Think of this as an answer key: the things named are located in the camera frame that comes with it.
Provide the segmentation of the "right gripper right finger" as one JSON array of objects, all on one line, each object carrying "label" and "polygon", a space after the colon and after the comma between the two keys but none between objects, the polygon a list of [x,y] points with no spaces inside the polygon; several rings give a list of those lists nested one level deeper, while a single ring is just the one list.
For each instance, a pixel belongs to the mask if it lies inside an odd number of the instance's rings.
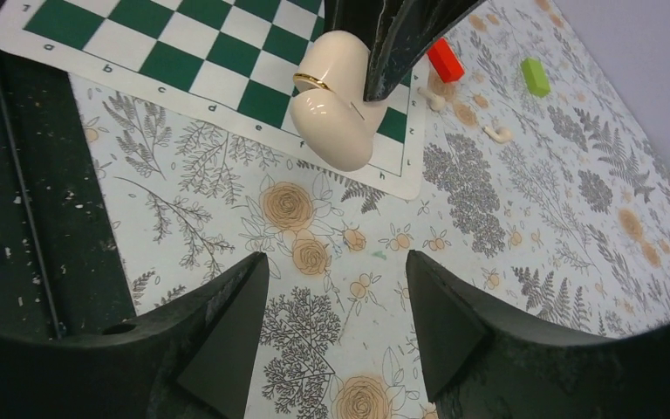
[{"label": "right gripper right finger", "polygon": [[420,251],[406,276],[441,418],[670,418],[670,324],[609,339],[539,319]]}]

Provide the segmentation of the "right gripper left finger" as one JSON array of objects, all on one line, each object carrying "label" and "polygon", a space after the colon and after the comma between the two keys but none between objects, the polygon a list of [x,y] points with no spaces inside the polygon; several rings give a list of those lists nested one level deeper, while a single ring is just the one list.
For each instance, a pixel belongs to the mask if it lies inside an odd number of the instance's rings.
[{"label": "right gripper left finger", "polygon": [[0,418],[242,418],[269,289],[254,252],[99,334],[0,333]]}]

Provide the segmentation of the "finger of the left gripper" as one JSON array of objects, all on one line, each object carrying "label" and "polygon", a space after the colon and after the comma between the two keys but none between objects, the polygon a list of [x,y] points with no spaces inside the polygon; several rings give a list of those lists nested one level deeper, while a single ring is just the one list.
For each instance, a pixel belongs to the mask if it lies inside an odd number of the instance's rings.
[{"label": "finger of the left gripper", "polygon": [[325,0],[324,31],[369,50],[363,99],[385,100],[427,50],[483,0]]}]

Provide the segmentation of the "beige earbud charging case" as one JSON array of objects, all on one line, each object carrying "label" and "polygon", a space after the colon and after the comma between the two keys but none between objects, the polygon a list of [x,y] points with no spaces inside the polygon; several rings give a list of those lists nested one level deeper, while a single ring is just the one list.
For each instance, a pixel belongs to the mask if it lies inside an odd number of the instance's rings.
[{"label": "beige earbud charging case", "polygon": [[290,115],[300,137],[333,168],[352,172],[372,158],[384,100],[364,100],[369,49],[347,31],[328,31],[305,53]]}]

